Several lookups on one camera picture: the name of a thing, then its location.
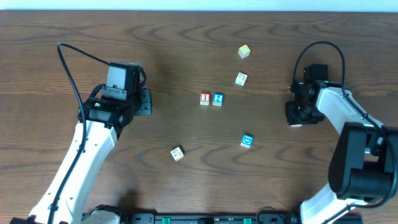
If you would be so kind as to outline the red letter I block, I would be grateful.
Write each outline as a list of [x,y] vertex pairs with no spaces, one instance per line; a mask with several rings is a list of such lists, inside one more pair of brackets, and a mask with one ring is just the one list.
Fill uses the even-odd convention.
[[203,106],[208,106],[210,104],[210,94],[209,93],[201,93],[200,94],[200,104]]

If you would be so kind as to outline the plain engraved wooden block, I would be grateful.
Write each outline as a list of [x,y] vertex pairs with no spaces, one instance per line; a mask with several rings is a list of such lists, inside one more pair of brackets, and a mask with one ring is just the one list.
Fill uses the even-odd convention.
[[236,77],[235,84],[240,85],[240,86],[244,86],[247,78],[248,78],[247,74],[239,72],[237,77]]

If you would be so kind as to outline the blue number 2 block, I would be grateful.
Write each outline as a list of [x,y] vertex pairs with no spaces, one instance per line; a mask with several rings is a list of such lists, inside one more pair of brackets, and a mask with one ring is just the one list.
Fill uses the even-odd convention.
[[224,95],[220,93],[215,93],[213,95],[213,106],[222,106],[224,100]]

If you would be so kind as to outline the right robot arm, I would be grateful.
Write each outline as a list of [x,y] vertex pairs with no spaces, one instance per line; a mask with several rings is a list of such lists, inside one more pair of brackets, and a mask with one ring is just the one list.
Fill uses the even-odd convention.
[[313,63],[303,82],[293,81],[294,101],[285,104],[290,126],[328,119],[339,134],[328,182],[302,202],[287,223],[334,223],[350,210],[372,205],[397,187],[397,129],[367,115],[341,83],[331,82],[328,67]]

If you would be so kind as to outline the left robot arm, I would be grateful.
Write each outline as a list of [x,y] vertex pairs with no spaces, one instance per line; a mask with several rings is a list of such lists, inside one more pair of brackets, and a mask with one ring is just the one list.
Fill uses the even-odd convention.
[[120,223],[121,215],[85,215],[91,188],[106,156],[135,116],[152,113],[146,74],[139,62],[111,62],[105,84],[91,92],[78,111],[70,148],[50,187],[27,218],[12,223]]

